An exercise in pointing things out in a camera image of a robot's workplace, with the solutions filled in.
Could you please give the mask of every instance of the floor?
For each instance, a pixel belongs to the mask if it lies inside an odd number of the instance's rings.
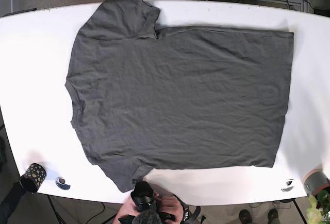
[[[20,0],[20,9],[45,9],[58,6],[95,3],[104,0]],[[327,3],[325,0],[313,2],[314,5],[320,7],[322,3]],[[0,111],[0,126],[3,124]],[[0,131],[0,137],[6,142],[6,155],[8,163],[4,166],[2,173],[0,173],[0,200],[4,198],[10,190],[12,184],[19,178],[15,161],[13,159],[6,129]],[[77,199],[68,199],[61,197],[52,197],[54,205],[62,218],[71,224],[86,223],[93,215],[100,212],[103,207],[99,202],[82,201]],[[297,203],[305,215],[306,208],[309,207],[307,198],[297,199]],[[120,208],[119,204],[105,203],[105,211],[98,217],[94,218],[89,224],[102,223],[104,220],[112,216]],[[238,220],[238,213],[242,209],[248,209],[253,221],[256,223],[268,223],[267,213],[272,208],[277,208],[279,211],[279,218],[281,223],[303,223],[293,203],[276,203],[264,202],[241,205],[223,205],[223,206],[203,206],[202,214],[206,216],[204,224],[219,223],[219,224],[240,224]],[[49,223],[56,224],[57,220],[47,200],[43,194],[26,194],[16,212],[9,219],[9,224],[14,223]]]

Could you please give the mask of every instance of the gray t-shirt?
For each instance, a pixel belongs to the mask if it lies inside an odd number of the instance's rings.
[[[293,33],[155,30],[159,13],[106,0],[78,32],[65,86],[88,160],[122,192],[153,168],[272,167]]]

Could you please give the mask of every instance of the cup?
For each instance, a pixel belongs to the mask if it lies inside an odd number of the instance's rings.
[[[46,176],[46,170],[41,165],[34,163],[21,176],[20,184],[27,192],[36,193]]]

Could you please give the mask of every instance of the shirt seam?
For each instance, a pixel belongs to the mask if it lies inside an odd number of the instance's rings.
[[[140,38],[140,37],[147,37],[147,36],[155,36],[154,34],[146,34],[146,35],[137,35],[137,36],[133,36],[133,37],[127,37],[127,38],[117,38],[117,39],[107,39],[107,40],[99,40],[99,39],[94,39],[85,35],[81,35],[81,34],[77,34],[81,37],[84,37],[86,39],[90,39],[90,40],[95,40],[95,41],[102,41],[102,42],[108,42],[108,41],[118,41],[118,40],[130,40],[130,39],[135,39],[135,38]]]

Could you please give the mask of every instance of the person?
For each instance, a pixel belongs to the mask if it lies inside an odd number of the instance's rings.
[[[248,210],[241,210],[239,212],[239,220],[242,224],[253,224],[252,216]],[[278,211],[276,209],[271,209],[267,215],[268,224],[281,224],[278,218]]]
[[[10,192],[0,204],[0,223],[6,224],[8,218],[15,211],[19,204],[21,197],[26,193],[20,183],[16,182],[13,184]]]
[[[184,209],[181,203],[175,196],[162,196],[161,198],[158,198],[158,196],[159,194],[155,193],[156,201],[158,201],[159,204],[158,211],[172,214],[175,217],[175,221],[165,220],[165,222],[167,224],[180,224],[184,215]],[[131,197],[129,197],[119,209],[112,224],[120,224],[119,219],[128,215],[136,217],[134,218],[132,224],[161,224],[160,217],[156,212],[147,210],[139,213],[136,210],[135,204]]]

